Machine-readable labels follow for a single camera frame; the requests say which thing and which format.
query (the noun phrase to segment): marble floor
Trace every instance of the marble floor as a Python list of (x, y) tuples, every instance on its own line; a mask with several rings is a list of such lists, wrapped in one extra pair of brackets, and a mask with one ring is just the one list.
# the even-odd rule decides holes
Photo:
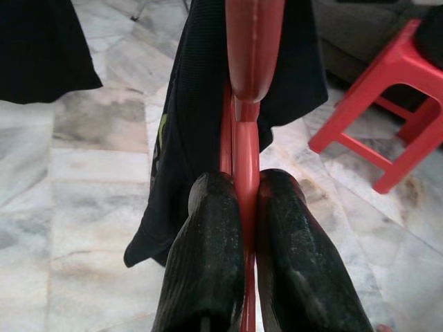
[[(104, 87), (52, 104), (0, 102), (0, 331), (149, 331), (163, 268), (131, 269), (123, 251), (148, 195), (152, 147), (174, 52), (186, 19), (181, 0), (73, 0)], [(338, 248), (375, 324), (398, 332), (443, 329), (443, 151), (391, 193), (381, 174), (340, 145), (318, 155), (308, 140), (343, 89), (275, 128), (262, 168), (302, 185)], [(348, 130), (388, 156), (398, 124), (371, 109)]]

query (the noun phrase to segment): gray sofa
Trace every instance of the gray sofa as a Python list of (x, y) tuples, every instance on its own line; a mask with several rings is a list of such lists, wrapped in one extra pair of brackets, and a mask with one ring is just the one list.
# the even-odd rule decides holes
[(427, 6), (410, 0), (395, 4), (350, 4), (313, 0), (326, 69), (352, 83), (383, 47)]

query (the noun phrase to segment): black cloth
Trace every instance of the black cloth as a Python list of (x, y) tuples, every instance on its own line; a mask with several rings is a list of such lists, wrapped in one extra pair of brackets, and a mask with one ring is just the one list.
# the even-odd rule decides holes
[(0, 1), (0, 100), (52, 102), (101, 86), (70, 0)]
[[(172, 69), (152, 163), (151, 192), (140, 228), (125, 252), (133, 266), (165, 264), (186, 220), (190, 188), (218, 170), (224, 87), (228, 77), (224, 0), (194, 0)], [(287, 1), (271, 88), (258, 120), (260, 149), (271, 127), (285, 125), (327, 99), (310, 0)]]
[(443, 5), (431, 8), (423, 18), (415, 46), (422, 57), (443, 70)]

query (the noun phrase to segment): black garment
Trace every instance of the black garment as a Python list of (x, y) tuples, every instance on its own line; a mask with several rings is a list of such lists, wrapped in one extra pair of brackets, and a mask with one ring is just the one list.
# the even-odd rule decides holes
[[(125, 263), (165, 264), (188, 213), (191, 185), (218, 170), (224, 87), (228, 77), (224, 0), (194, 0), (172, 69), (152, 165), (151, 192)], [(272, 126), (285, 125), (327, 99), (310, 0), (287, 1), (280, 52), (258, 120), (260, 149)]]
[(428, 11), (415, 33), (415, 46), (419, 53), (443, 70), (443, 6)]
[(0, 1), (0, 100), (52, 102), (101, 86), (70, 0)]

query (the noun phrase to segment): red plastic stool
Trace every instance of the red plastic stool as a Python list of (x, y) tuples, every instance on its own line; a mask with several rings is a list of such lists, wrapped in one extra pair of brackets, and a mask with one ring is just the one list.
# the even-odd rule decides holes
[[(339, 142), (382, 168), (385, 174), (373, 186), (380, 194), (389, 192), (443, 142), (443, 71), (428, 63), (415, 49), (413, 38), (419, 25), (419, 20), (408, 22), (354, 83), (332, 117), (309, 142), (317, 153), (332, 141)], [(409, 112), (380, 97), (395, 84), (409, 85), (429, 98), (416, 112)], [(344, 133), (373, 102), (406, 119), (398, 136), (407, 147), (393, 162)]]

